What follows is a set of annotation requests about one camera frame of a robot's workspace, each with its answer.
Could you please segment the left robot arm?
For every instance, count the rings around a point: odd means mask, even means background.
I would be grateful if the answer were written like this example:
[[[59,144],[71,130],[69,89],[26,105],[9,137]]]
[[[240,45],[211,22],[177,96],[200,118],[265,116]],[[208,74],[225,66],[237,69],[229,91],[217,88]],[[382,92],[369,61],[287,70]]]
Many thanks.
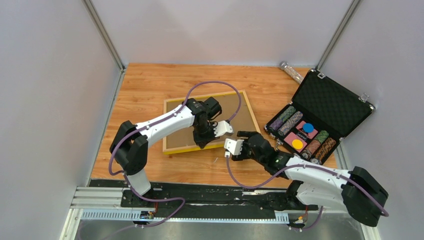
[[[111,159],[121,166],[128,183],[135,190],[135,202],[146,207],[153,201],[151,183],[145,172],[149,148],[179,130],[192,127],[193,140],[203,149],[218,139],[215,133],[218,124],[214,119],[221,113],[222,107],[213,97],[205,101],[189,98],[152,120],[138,124],[127,120],[120,125],[109,151]]]

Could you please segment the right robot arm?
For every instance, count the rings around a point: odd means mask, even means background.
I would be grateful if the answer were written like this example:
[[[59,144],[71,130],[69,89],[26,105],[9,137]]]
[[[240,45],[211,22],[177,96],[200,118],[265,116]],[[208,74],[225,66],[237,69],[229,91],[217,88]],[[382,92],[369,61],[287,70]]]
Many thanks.
[[[226,161],[254,160],[271,174],[292,183],[285,195],[292,209],[316,205],[348,213],[363,225],[376,227],[389,194],[364,168],[352,170],[325,167],[273,147],[258,132],[239,132],[238,139],[224,142]]]

